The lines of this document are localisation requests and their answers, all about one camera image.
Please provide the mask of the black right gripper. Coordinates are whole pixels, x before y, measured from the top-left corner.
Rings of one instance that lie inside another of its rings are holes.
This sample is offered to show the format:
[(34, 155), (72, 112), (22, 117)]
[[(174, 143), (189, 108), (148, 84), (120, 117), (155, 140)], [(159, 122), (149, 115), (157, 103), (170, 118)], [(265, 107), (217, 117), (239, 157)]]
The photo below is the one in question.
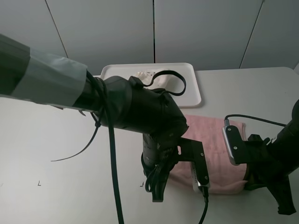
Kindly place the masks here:
[(245, 144), (254, 159), (247, 164), (244, 189), (267, 187), (278, 203), (278, 214), (294, 214), (288, 175), (299, 168), (299, 135), (280, 133), (270, 142), (269, 138), (263, 140), (260, 135), (251, 134)]

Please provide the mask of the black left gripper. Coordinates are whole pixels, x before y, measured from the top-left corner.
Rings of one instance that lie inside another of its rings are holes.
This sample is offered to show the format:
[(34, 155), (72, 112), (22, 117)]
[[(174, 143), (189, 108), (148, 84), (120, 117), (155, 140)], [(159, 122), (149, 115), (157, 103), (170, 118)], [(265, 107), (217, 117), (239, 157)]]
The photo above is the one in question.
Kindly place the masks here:
[(152, 202), (163, 202), (164, 190), (171, 170), (176, 165), (181, 135), (152, 136), (143, 134), (141, 162), (143, 172), (151, 184)]

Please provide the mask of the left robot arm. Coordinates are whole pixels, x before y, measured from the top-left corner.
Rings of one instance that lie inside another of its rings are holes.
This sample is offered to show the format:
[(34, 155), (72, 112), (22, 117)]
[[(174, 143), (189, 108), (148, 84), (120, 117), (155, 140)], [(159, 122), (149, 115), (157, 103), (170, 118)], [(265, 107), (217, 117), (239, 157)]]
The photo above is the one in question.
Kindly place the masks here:
[(0, 37), (0, 94), (56, 108), (90, 112), (96, 126), (143, 134), (145, 188), (162, 202), (170, 154), (187, 131), (186, 118), (165, 89), (149, 90), (137, 77), (94, 77), (84, 64)]

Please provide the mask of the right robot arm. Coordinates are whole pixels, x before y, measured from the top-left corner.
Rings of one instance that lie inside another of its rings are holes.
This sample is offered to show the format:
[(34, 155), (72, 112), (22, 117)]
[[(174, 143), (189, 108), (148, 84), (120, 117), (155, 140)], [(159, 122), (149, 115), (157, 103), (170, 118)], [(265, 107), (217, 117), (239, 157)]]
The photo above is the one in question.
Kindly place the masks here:
[(265, 157), (247, 165), (249, 182), (245, 189), (266, 187), (278, 203), (278, 214), (294, 214), (289, 174), (299, 168), (299, 103), (295, 103), (291, 121), (275, 139), (251, 134), (247, 142), (259, 146)]

